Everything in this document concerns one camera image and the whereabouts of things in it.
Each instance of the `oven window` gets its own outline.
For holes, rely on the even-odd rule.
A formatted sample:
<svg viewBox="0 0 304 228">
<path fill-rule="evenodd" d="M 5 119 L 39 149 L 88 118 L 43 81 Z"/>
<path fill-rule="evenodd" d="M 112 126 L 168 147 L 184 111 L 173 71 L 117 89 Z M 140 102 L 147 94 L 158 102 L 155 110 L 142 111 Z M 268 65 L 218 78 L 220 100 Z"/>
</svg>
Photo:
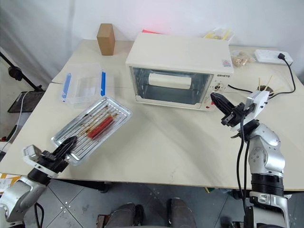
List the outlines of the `oven window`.
<svg viewBox="0 0 304 228">
<path fill-rule="evenodd" d="M 209 86 L 211 74 L 131 67 L 137 95 L 144 99 L 196 104 Z"/>
</svg>

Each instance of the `oven logo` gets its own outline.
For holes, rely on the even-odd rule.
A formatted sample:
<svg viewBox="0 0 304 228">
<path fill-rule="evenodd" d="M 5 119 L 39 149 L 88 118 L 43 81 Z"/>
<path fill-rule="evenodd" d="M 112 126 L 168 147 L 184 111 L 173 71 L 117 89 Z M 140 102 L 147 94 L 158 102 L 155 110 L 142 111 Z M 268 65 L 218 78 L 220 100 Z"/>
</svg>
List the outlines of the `oven logo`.
<svg viewBox="0 0 304 228">
<path fill-rule="evenodd" d="M 217 75 L 218 77 L 230 77 L 230 75 Z"/>
</svg>

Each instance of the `white label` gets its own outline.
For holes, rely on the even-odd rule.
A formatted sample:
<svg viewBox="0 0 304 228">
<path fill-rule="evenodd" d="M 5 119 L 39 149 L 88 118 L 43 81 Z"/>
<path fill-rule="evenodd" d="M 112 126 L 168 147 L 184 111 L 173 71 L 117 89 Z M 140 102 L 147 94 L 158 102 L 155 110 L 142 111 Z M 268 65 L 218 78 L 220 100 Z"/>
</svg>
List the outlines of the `white label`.
<svg viewBox="0 0 304 228">
<path fill-rule="evenodd" d="M 176 89 L 190 89 L 191 77 L 149 74 L 149 85 Z"/>
<path fill-rule="evenodd" d="M 228 60 L 223 59 L 223 66 L 224 67 L 231 67 L 231 63 Z"/>
</svg>

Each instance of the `gray floor tile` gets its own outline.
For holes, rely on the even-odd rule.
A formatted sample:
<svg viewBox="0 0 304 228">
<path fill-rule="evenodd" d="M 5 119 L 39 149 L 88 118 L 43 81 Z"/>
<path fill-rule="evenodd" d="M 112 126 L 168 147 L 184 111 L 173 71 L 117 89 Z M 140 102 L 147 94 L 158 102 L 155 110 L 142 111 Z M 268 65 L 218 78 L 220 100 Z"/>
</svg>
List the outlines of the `gray floor tile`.
<svg viewBox="0 0 304 228">
<path fill-rule="evenodd" d="M 290 227 L 292 227 L 292 222 L 294 221 L 295 208 L 297 205 L 298 195 L 299 195 L 299 193 L 293 194 L 292 197 L 287 201 Z"/>
<path fill-rule="evenodd" d="M 214 227 L 226 201 L 227 194 L 214 190 L 208 195 L 188 203 L 198 228 Z"/>
<path fill-rule="evenodd" d="M 141 204 L 145 207 L 152 198 L 150 189 L 145 184 L 140 183 L 114 183 L 108 194 L 109 197 L 117 199 L 114 209 L 128 202 Z"/>
<path fill-rule="evenodd" d="M 304 228 L 304 192 L 297 194 L 296 206 L 290 222 L 291 228 Z"/>
<path fill-rule="evenodd" d="M 47 188 L 38 199 L 38 203 L 44 208 L 43 227 L 50 224 L 51 221 L 62 211 L 63 204 L 58 200 L 54 193 Z M 40 209 L 38 209 L 38 218 L 41 218 Z M 27 228 L 36 228 L 36 219 L 34 207 L 31 207 L 24 217 L 24 222 Z"/>
<path fill-rule="evenodd" d="M 249 199 L 246 199 L 246 205 L 250 206 L 252 205 L 249 203 Z M 244 221 L 244 207 L 243 207 L 243 200 L 242 199 L 234 199 L 232 196 L 228 194 L 227 200 L 225 202 L 225 205 L 223 207 L 223 210 L 221 211 L 217 223 L 215 225 L 215 228 L 221 227 L 222 220 L 225 221 Z"/>
<path fill-rule="evenodd" d="M 48 187 L 54 192 L 58 199 L 67 204 L 84 188 L 79 185 L 66 183 L 60 180 L 52 180 Z"/>
<path fill-rule="evenodd" d="M 144 207 L 145 220 L 147 226 L 167 226 L 167 207 L 164 202 L 154 196 Z"/>
<path fill-rule="evenodd" d="M 47 226 L 47 228 L 82 228 L 68 210 L 60 212 L 60 214 Z"/>
<path fill-rule="evenodd" d="M 94 227 L 99 214 L 112 211 L 112 199 L 107 194 L 84 188 L 70 203 L 68 210 L 83 227 Z"/>
</svg>

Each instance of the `red object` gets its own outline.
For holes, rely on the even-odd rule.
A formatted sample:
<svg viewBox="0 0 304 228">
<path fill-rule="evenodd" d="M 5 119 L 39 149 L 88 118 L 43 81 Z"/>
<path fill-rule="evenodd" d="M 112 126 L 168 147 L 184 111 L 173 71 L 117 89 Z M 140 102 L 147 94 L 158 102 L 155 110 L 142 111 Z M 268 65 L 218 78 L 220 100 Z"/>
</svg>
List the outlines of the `red object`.
<svg viewBox="0 0 304 228">
<path fill-rule="evenodd" d="M 113 121 L 113 117 L 109 116 L 104 121 L 102 121 L 96 128 L 91 130 L 87 137 L 93 139 L 96 135 L 98 135 L 103 129 L 107 127 Z"/>
<path fill-rule="evenodd" d="M 161 34 L 161 33 L 158 33 L 158 32 L 152 32 L 152 31 L 148 31 L 148 30 L 145 30 L 145 29 L 143 29 L 142 32 L 145 32 L 145 33 L 154 33 L 154 34 Z"/>
</svg>

